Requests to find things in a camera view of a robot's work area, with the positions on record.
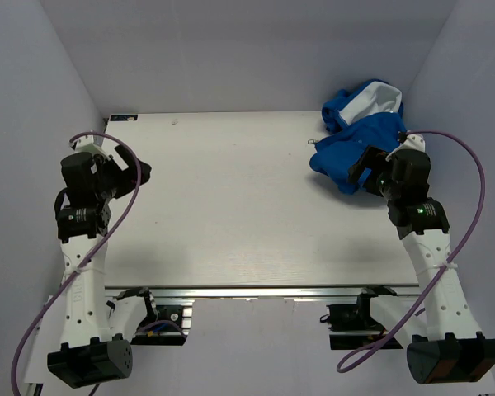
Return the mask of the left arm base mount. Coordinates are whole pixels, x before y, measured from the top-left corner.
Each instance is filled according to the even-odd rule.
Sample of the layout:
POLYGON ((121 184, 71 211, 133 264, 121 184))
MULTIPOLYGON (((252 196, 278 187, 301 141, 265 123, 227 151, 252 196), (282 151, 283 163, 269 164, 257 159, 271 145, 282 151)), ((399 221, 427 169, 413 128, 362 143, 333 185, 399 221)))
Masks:
POLYGON ((183 305, 160 303, 146 287, 123 290, 106 301, 109 329, 115 339, 138 346, 183 346, 188 327, 183 305))

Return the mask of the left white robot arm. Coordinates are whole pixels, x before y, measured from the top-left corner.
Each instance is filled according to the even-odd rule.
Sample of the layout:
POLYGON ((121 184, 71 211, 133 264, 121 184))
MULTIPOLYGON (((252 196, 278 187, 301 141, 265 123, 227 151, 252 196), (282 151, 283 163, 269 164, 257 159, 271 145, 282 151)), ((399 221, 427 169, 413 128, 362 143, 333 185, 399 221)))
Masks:
POLYGON ((152 168, 122 145, 115 152, 122 169, 95 144, 79 140, 61 162, 64 189, 54 203, 64 256, 64 329, 58 351, 47 355, 49 371, 73 389, 126 379, 133 369, 131 341, 138 328, 151 328, 158 309, 146 287, 105 296, 107 239, 112 200, 133 196, 152 168))

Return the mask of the blue zip jacket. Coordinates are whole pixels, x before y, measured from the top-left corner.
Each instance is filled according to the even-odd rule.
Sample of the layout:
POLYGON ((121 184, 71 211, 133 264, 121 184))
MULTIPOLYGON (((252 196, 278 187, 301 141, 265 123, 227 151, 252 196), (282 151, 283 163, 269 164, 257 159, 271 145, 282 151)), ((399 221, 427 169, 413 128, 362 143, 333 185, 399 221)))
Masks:
POLYGON ((403 93, 380 79, 363 82, 352 91, 340 89, 323 104, 321 116, 328 136, 314 144, 310 168, 329 177, 343 194, 361 187, 347 182, 347 172, 370 145, 386 152, 398 147, 404 132, 403 93))

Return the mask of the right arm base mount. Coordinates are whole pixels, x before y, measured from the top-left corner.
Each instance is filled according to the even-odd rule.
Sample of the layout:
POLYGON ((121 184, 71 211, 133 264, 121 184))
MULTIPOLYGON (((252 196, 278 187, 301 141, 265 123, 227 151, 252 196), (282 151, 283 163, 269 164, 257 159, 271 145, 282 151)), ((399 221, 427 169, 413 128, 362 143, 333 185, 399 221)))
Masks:
POLYGON ((329 330, 332 351, 351 351, 383 339, 387 329, 370 314, 370 301, 380 296, 409 297, 402 289, 386 285, 366 286, 353 295, 323 297, 327 312, 319 318, 329 330))

